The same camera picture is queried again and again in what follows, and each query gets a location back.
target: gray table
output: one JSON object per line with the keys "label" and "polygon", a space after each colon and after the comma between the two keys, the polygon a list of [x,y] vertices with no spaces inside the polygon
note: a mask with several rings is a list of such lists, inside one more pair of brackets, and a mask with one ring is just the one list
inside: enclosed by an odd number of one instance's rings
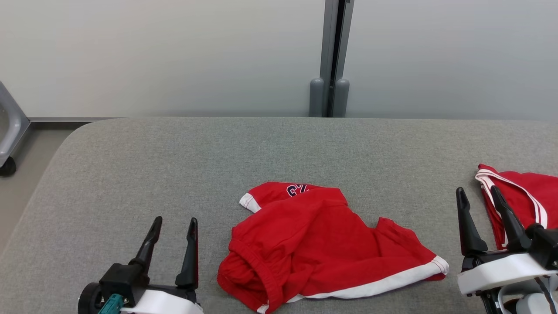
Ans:
{"label": "gray table", "polygon": [[199,301],[250,313],[217,285],[238,204],[266,181],[339,187],[370,226],[388,217],[450,264],[439,282],[380,296],[302,300],[277,313],[484,313],[459,293],[455,188],[494,240],[474,180],[479,163],[558,175],[558,126],[517,121],[322,118],[137,118],[86,125],[62,144],[0,258],[0,312],[75,314],[83,287],[133,257],[151,222],[163,229],[152,283],[172,284],[190,217],[200,226]]}

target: red garment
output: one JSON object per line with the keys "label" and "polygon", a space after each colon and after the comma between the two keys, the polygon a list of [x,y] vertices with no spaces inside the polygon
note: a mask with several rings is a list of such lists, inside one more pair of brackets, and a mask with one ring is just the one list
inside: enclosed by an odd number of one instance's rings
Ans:
{"label": "red garment", "polygon": [[534,222],[544,228],[558,228],[558,178],[539,173],[518,173],[513,171],[497,172],[494,168],[480,164],[475,179],[480,181],[488,217],[492,223],[496,246],[504,249],[508,239],[500,214],[494,208],[490,188],[496,185],[516,213],[523,227]]}
{"label": "red garment", "polygon": [[386,218],[367,227],[339,189],[268,182],[240,203],[255,214],[232,229],[217,281],[258,313],[302,298],[373,296],[448,273],[411,230]]}

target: clothing pile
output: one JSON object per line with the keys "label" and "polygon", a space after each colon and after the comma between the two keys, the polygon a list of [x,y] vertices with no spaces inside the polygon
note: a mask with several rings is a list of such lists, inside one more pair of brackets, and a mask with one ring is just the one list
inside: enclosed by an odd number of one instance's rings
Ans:
{"label": "clothing pile", "polygon": [[217,280],[258,313],[302,298],[374,296],[449,270],[413,231],[387,218],[368,227],[337,188],[268,182],[240,203],[254,214],[232,229]]}

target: caster wheel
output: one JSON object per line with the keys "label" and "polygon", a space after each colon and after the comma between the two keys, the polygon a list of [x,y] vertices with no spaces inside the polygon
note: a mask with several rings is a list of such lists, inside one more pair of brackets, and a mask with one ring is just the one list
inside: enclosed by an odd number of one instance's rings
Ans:
{"label": "caster wheel", "polygon": [[509,300],[508,302],[504,303],[504,308],[507,309],[511,314],[517,314],[517,301],[519,301],[519,299]]}
{"label": "caster wheel", "polygon": [[101,286],[92,282],[85,286],[78,300],[78,314],[97,314],[103,308],[104,300]]}
{"label": "caster wheel", "polygon": [[9,177],[16,173],[16,161],[8,157],[2,167],[0,167],[0,177]]}

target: white stripe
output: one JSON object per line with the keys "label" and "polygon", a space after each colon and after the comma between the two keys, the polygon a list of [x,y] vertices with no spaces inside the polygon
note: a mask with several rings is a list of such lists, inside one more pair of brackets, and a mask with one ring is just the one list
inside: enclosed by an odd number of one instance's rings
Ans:
{"label": "white stripe", "polygon": [[250,210],[253,213],[262,209],[262,207],[259,206],[258,202],[256,202],[256,199],[252,195],[250,195],[250,193],[244,194],[239,203],[240,205],[242,205],[242,207]]}
{"label": "white stripe", "polygon": [[[475,179],[480,181],[480,183],[482,185],[481,187],[484,188],[485,193],[488,195],[488,198],[490,199],[490,202],[492,203],[492,207],[494,207],[494,211],[496,211],[496,214],[498,215],[498,217],[500,217],[500,222],[502,222],[502,216],[496,210],[496,206],[494,205],[494,199],[492,198],[492,194],[490,193],[490,188],[492,188],[492,186],[494,185],[494,182],[492,182],[492,180],[490,180],[490,178],[488,176],[485,176],[485,175],[481,176],[478,173],[475,175]],[[502,246],[508,246],[508,235],[506,234],[505,230],[504,230],[504,243],[502,243]]]}
{"label": "white stripe", "polygon": [[258,310],[256,312],[258,312],[259,314],[266,314],[267,309],[270,307],[269,303],[268,304],[264,304],[261,307],[258,308]]}
{"label": "white stripe", "polygon": [[500,180],[502,180],[504,182],[507,182],[509,184],[513,184],[516,187],[522,189],[527,194],[527,196],[529,196],[529,198],[533,202],[533,205],[535,206],[535,222],[540,223],[544,228],[547,227],[547,225],[548,225],[548,215],[546,213],[546,210],[543,207],[543,205],[533,195],[531,195],[531,193],[529,193],[529,191],[524,189],[522,186],[520,186],[520,185],[518,185],[514,182],[511,182],[510,180],[508,180],[508,179],[502,177],[501,175],[496,174],[496,173],[494,173],[490,170],[481,169],[477,172],[477,175],[475,177],[477,177],[478,175],[493,176],[497,179],[500,179]]}
{"label": "white stripe", "polygon": [[433,275],[443,273],[448,274],[449,271],[448,263],[441,257],[436,256],[434,259],[424,265],[413,267],[404,270],[400,273],[387,276],[375,282],[363,284],[357,287],[351,287],[343,290],[333,291],[329,293],[318,293],[312,296],[303,296],[297,294],[292,299],[288,300],[287,303],[298,301],[303,298],[309,299],[323,299],[329,297],[341,298],[341,299],[355,299],[375,296],[380,293],[384,293],[390,290],[401,288],[407,286],[411,283],[415,283],[424,280]]}

